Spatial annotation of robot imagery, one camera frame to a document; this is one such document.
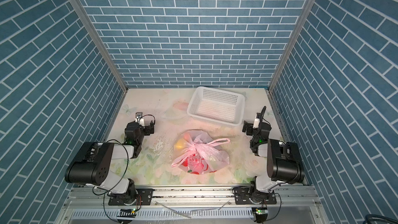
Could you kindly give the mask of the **white plastic mesh basket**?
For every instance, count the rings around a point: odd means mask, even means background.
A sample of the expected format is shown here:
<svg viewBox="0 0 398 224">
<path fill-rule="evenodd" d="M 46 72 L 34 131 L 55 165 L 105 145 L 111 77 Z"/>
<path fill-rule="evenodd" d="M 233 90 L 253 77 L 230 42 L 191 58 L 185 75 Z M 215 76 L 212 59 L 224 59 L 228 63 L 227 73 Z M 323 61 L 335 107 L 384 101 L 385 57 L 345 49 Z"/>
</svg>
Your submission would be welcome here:
<svg viewBox="0 0 398 224">
<path fill-rule="evenodd" d="M 207 87 L 196 88 L 187 108 L 192 118 L 231 127 L 242 123 L 244 112 L 242 94 Z"/>
</svg>

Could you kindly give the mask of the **pink plastic fruit bag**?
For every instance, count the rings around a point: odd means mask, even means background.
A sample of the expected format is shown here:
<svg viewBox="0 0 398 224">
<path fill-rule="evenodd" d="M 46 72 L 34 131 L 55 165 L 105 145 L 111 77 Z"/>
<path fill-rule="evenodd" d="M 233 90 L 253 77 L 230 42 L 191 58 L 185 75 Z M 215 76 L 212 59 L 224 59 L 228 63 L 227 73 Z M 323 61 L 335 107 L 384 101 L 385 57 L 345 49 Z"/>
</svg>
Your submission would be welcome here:
<svg viewBox="0 0 398 224">
<path fill-rule="evenodd" d="M 173 146 L 172 168 L 196 175 L 217 172 L 230 164 L 229 154 L 221 149 L 228 138 L 214 139 L 202 130 L 188 130 Z"/>
</svg>

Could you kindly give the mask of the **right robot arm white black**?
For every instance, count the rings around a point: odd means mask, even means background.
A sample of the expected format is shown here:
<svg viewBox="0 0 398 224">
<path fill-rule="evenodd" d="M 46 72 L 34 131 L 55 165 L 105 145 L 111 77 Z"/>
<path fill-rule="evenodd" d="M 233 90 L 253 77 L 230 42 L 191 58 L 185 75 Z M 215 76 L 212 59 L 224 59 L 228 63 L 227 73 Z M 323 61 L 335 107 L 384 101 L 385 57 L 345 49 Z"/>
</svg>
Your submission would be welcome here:
<svg viewBox="0 0 398 224">
<path fill-rule="evenodd" d="M 305 177 L 298 145 L 269 138 L 271 129 L 269 123 L 259 120 L 243 124 L 243 132 L 252 137 L 251 151 L 267 161 L 266 175 L 255 176 L 250 182 L 247 196 L 254 204 L 273 204 L 277 187 L 302 183 Z"/>
</svg>

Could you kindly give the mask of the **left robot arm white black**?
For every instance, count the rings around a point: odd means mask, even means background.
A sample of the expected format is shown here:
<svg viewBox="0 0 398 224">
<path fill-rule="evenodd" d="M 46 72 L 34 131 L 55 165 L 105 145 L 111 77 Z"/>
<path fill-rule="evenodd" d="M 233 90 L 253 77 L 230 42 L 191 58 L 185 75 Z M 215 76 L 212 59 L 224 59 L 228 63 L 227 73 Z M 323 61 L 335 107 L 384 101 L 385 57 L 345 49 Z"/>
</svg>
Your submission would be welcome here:
<svg viewBox="0 0 398 224">
<path fill-rule="evenodd" d="M 134 180 L 110 170 L 114 160 L 125 160 L 129 167 L 142 150 L 145 136 L 154 134 L 155 120 L 144 125 L 143 118 L 127 124 L 124 141 L 109 140 L 105 143 L 85 142 L 65 172 L 65 181 L 71 184 L 92 185 L 104 190 L 101 196 L 109 196 L 110 206 L 150 205 L 153 189 L 137 189 Z"/>
</svg>

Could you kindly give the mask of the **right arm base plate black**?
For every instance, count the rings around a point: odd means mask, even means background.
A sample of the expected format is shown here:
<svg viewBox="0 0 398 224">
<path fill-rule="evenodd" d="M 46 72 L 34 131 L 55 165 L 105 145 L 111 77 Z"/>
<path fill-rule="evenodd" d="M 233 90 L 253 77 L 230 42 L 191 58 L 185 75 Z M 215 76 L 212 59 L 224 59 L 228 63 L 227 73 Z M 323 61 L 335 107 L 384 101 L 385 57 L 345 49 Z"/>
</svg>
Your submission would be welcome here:
<svg viewBox="0 0 398 224">
<path fill-rule="evenodd" d="M 264 204 L 274 205 L 277 203 L 274 194 L 259 192 L 247 186 L 237 186 L 232 189 L 236 205 Z"/>
</svg>

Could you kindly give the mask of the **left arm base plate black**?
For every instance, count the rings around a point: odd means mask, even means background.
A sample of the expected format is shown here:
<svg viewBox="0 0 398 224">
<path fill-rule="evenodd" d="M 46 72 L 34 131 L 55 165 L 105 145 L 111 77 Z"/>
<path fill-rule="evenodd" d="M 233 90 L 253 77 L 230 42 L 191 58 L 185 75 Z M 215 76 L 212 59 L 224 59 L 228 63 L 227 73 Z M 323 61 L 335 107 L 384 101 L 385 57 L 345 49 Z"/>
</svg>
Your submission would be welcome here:
<svg viewBox="0 0 398 224">
<path fill-rule="evenodd" d="M 109 206 L 150 205 L 154 190 L 151 188 L 128 190 L 124 194 L 110 194 Z"/>
</svg>

